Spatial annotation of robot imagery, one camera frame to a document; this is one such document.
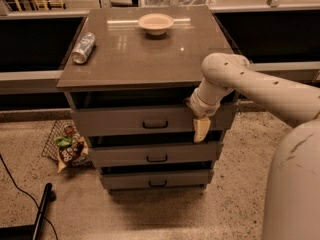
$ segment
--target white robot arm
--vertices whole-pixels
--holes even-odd
[[[202,141],[221,99],[233,89],[294,129],[280,142],[269,172],[263,240],[320,236],[320,89],[249,70],[241,55],[211,54],[204,79],[188,99]]]

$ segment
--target cord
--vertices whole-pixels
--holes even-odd
[[[55,237],[56,237],[56,240],[58,240],[58,235],[57,235],[56,229],[54,228],[52,222],[51,222],[50,220],[48,220],[48,219],[44,216],[44,214],[40,211],[40,207],[39,207],[37,201],[36,201],[36,200],[34,199],[34,197],[33,197],[32,195],[30,195],[28,192],[26,192],[26,191],[24,191],[23,189],[21,189],[21,188],[18,187],[18,185],[16,184],[15,180],[13,179],[13,177],[12,177],[12,175],[11,175],[11,173],[10,173],[7,165],[6,165],[6,163],[4,162],[1,154],[0,154],[0,159],[1,159],[1,162],[2,162],[2,164],[3,164],[3,166],[4,166],[4,168],[6,169],[8,175],[9,175],[9,177],[10,177],[13,185],[14,185],[20,192],[22,192],[23,194],[29,196],[29,197],[32,199],[32,201],[35,203],[36,207],[38,208],[38,211],[41,213],[41,215],[42,215],[42,217],[44,218],[44,220],[47,221],[47,222],[49,223],[49,225],[51,226],[51,228],[52,228],[52,230],[53,230],[53,232],[54,232],[54,235],[55,235]]]

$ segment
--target metal can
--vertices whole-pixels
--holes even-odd
[[[77,64],[85,63],[88,60],[95,45],[95,35],[91,32],[86,33],[73,48],[71,53],[72,60]]]

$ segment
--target terrazzo floor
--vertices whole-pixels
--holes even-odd
[[[42,156],[55,115],[0,115],[0,153],[20,188],[40,202],[46,183],[57,196],[47,218],[62,240],[210,239],[261,237],[269,165],[290,128],[260,110],[243,108],[228,131],[206,189],[115,192],[103,189],[93,168],[57,166]],[[36,207],[0,164],[0,227],[32,224]],[[55,239],[44,224],[41,239]]]

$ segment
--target small bowl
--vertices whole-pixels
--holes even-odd
[[[151,13],[142,16],[138,24],[149,35],[159,36],[166,33],[167,29],[173,25],[173,19],[166,14]]]

